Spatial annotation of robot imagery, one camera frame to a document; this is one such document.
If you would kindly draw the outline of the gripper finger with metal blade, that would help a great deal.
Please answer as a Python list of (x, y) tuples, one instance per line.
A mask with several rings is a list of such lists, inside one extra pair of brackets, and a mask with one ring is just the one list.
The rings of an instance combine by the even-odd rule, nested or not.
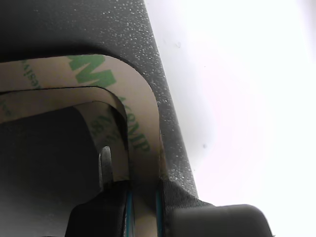
[(77, 205), (70, 214), (67, 237), (133, 237), (135, 221), (129, 181), (113, 180), (111, 149), (99, 154), (101, 192), (90, 201)]

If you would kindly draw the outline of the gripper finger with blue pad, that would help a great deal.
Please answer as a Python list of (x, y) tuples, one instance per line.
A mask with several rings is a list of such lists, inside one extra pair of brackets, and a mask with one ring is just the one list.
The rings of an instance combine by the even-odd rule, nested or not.
[(161, 180), (156, 194), (160, 237), (271, 237), (263, 212), (248, 204), (214, 206), (177, 183)]

